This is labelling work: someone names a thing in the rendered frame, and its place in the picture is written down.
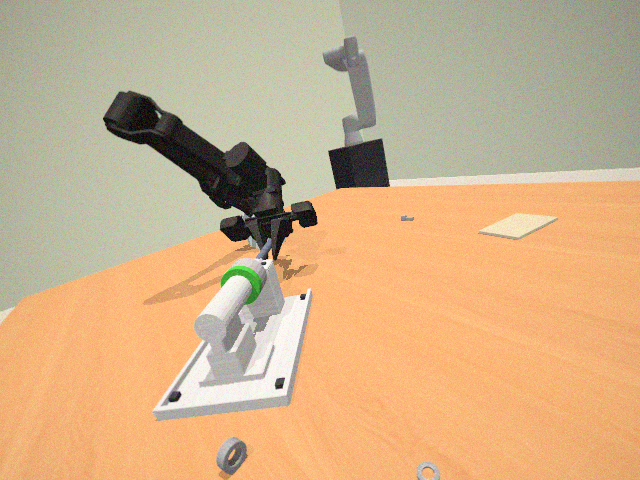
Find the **green ring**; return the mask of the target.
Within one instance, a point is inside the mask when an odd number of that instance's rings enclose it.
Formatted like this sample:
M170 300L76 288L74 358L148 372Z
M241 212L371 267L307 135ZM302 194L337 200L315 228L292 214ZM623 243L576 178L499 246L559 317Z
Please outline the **green ring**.
M222 288L223 285L228 281L228 279L233 276L243 276L249 280L252 286L252 292L244 305L254 302L258 298L262 289L262 282L258 274L249 267L234 266L223 275L223 277L221 278L220 287Z

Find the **beige flat rectangular plate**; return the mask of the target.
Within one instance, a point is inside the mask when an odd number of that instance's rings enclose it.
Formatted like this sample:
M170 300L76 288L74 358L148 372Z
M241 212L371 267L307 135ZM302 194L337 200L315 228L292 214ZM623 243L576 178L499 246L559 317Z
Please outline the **beige flat rectangular plate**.
M515 213L479 230L480 234L519 240L555 221L558 217Z

